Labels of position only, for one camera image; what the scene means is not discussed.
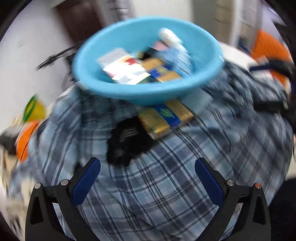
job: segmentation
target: blue plaid shirt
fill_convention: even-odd
[[[269,204],[288,171],[292,128],[279,114],[255,112],[253,100],[286,100],[273,80],[254,79],[237,66],[225,69],[204,88],[214,101],[195,119],[159,140],[128,167],[106,162],[110,131],[138,107],[75,87],[56,101],[53,112],[29,143],[29,157],[12,176],[10,195],[23,178],[43,185],[70,179],[77,162],[101,160],[101,172],[78,211],[101,240],[196,240],[215,206],[194,171],[204,157],[225,179],[239,185],[262,183]],[[73,237],[58,207],[65,233]],[[235,213],[225,230],[227,237]]]

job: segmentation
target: green and yellow object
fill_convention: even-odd
[[[36,95],[33,95],[29,100],[26,108],[24,110],[24,114],[22,117],[23,122],[31,122],[39,119],[45,119],[46,117],[46,108],[42,104],[40,100],[38,100]]]

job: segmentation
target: copper-colored bolt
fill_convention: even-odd
[[[262,187],[262,185],[260,183],[255,183],[255,187],[257,187],[258,189],[260,189]]]

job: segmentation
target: white wall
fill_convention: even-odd
[[[130,0],[135,17],[166,16],[193,22],[192,0]]]
[[[48,2],[33,0],[0,42],[0,132],[23,112],[32,95],[49,105],[62,92],[69,71],[63,60],[36,71],[47,57],[72,46]]]

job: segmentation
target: plaid cloth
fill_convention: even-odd
[[[12,176],[10,195],[20,193],[27,176],[43,185],[70,179],[77,162],[83,166],[95,156],[101,172],[78,211],[101,241],[196,240],[218,209],[194,171],[195,160],[204,157],[225,179],[262,183],[269,204],[288,171],[293,133],[280,115],[255,112],[253,99],[286,100],[284,89],[229,63],[203,89],[214,101],[201,114],[129,167],[118,168],[106,162],[106,140],[116,123],[135,115],[138,107],[74,88],[56,101],[33,135],[29,158]],[[236,218],[237,213],[224,237]]]

